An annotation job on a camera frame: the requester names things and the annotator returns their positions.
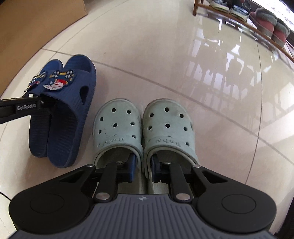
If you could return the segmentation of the blue cartoon slipper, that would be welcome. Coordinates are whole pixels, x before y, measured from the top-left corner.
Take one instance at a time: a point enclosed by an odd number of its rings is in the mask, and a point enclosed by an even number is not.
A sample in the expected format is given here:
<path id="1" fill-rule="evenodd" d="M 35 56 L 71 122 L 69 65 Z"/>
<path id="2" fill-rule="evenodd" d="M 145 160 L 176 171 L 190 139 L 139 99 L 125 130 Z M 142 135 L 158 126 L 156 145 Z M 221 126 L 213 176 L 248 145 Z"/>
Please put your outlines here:
<path id="1" fill-rule="evenodd" d="M 96 87 L 96 68 L 85 55 L 74 55 L 49 75 L 41 97 L 51 116 L 47 156 L 58 168 L 77 158 L 83 129 Z"/>
<path id="2" fill-rule="evenodd" d="M 58 59 L 49 61 L 41 71 L 35 75 L 24 92 L 24 97 L 32 94 L 34 97 L 41 96 L 45 90 L 43 85 L 48 83 L 49 76 L 54 71 L 63 69 L 63 64 Z M 47 156 L 47 142 L 50 127 L 50 114 L 47 109 L 42 108 L 30 116 L 29 126 L 29 149 L 33 156 L 42 158 Z"/>

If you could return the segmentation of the mint green clog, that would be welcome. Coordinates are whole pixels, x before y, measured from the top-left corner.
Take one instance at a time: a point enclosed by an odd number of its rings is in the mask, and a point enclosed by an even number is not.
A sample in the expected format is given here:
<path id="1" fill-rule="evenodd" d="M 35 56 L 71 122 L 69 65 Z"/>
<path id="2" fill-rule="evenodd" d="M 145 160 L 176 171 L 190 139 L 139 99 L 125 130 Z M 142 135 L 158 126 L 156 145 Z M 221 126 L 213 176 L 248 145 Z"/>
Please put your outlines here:
<path id="1" fill-rule="evenodd" d="M 113 99 L 98 110 L 93 124 L 94 162 L 97 168 L 109 162 L 126 161 L 136 156 L 134 182 L 143 183 L 141 114 L 126 99 Z"/>
<path id="2" fill-rule="evenodd" d="M 168 185 L 152 182 L 151 157 L 160 162 L 178 163 L 190 169 L 199 163 L 195 150 L 195 132 L 188 111 L 170 99 L 157 99 L 147 105 L 143 114 L 144 173 L 150 194 L 168 192 Z"/>

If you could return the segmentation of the black Balala sport sandal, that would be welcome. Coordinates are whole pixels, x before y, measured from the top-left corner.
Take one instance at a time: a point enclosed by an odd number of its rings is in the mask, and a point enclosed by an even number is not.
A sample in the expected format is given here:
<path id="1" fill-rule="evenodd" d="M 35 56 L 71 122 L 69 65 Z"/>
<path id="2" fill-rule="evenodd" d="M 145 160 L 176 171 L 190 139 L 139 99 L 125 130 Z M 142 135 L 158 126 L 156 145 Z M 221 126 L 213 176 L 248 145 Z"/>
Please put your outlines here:
<path id="1" fill-rule="evenodd" d="M 230 14 L 244 22 L 247 21 L 251 12 L 251 5 L 247 0 L 232 0 Z"/>

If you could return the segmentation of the brown cardboard box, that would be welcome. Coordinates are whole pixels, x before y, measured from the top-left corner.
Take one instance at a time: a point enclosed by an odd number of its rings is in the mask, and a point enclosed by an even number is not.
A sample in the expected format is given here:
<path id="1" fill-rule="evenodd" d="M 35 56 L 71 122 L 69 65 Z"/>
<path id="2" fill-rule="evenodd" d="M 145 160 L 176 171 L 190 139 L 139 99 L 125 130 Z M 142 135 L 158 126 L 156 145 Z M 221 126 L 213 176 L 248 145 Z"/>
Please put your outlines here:
<path id="1" fill-rule="evenodd" d="M 86 15 L 84 1 L 1 1 L 1 92 L 36 52 Z"/>

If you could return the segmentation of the brown wooden shoe rack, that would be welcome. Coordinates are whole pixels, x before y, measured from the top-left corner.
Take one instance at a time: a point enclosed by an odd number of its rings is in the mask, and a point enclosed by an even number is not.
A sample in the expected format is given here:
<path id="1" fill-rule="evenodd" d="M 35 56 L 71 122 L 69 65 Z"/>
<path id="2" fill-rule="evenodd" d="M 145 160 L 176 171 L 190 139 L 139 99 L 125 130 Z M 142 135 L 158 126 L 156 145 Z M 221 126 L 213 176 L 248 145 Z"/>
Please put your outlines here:
<path id="1" fill-rule="evenodd" d="M 267 42 L 269 42 L 271 45 L 273 45 L 276 49 L 278 49 L 280 52 L 282 52 L 283 54 L 285 54 L 286 57 L 288 57 L 288 59 L 291 60 L 291 62 L 293 62 L 293 57 L 291 54 L 288 54 L 286 52 L 286 50 L 283 47 L 280 47 L 274 40 L 272 40 L 271 38 L 269 38 L 267 35 L 265 35 L 264 33 L 260 32 L 257 28 L 255 28 L 254 26 L 248 24 L 247 22 L 243 22 L 242 20 L 232 16 L 229 13 L 225 13 L 223 11 L 219 11 L 217 9 L 212 8 L 211 6 L 205 5 L 203 3 L 204 1 L 194 1 L 194 7 L 193 7 L 193 15 L 196 16 L 197 15 L 197 11 L 198 8 L 204 8 L 208 11 L 212 11 L 214 13 L 217 13 L 218 15 L 222 15 L 226 18 L 229 18 L 231 21 L 237 22 L 240 25 L 250 29 L 252 32 L 256 33 L 258 36 L 262 37 L 262 39 L 266 40 Z"/>

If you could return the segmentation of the left pink furry boot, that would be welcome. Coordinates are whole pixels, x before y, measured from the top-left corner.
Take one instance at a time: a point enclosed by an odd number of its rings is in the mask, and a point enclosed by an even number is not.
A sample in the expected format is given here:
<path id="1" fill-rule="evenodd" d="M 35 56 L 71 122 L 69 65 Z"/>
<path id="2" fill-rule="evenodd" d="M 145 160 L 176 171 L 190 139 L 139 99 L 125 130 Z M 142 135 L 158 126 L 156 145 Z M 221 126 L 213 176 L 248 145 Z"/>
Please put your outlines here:
<path id="1" fill-rule="evenodd" d="M 274 33 L 274 28 L 277 25 L 277 17 L 265 8 L 257 8 L 250 12 L 250 20 L 254 23 L 256 28 L 269 38 Z"/>

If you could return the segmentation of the pink furry boot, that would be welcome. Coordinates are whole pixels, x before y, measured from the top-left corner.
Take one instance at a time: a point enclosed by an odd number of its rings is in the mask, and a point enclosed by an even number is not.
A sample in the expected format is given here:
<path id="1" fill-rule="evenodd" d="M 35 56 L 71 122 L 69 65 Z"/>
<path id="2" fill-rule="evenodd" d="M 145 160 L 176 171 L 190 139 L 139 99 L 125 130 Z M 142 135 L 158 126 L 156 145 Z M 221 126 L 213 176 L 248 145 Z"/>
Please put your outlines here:
<path id="1" fill-rule="evenodd" d="M 284 23 L 283 20 L 277 18 L 277 24 L 274 27 L 272 40 L 276 42 L 280 47 L 285 46 L 286 38 L 290 35 L 289 27 Z"/>
<path id="2" fill-rule="evenodd" d="M 256 28 L 269 38 L 274 33 L 274 28 L 277 25 L 277 17 L 265 8 L 257 8 L 250 12 L 250 20 L 254 23 Z"/>

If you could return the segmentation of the right pink furry boot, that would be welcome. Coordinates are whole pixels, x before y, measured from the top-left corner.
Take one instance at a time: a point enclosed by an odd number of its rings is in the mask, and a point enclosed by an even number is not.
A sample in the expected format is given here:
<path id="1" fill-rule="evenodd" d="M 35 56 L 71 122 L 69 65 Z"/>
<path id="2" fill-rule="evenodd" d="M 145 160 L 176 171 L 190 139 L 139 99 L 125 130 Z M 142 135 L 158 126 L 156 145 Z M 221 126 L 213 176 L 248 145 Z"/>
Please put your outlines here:
<path id="1" fill-rule="evenodd" d="M 286 38 L 290 35 L 289 27 L 284 23 L 283 20 L 277 18 L 277 24 L 274 27 L 272 40 L 276 42 L 280 47 L 285 46 Z"/>

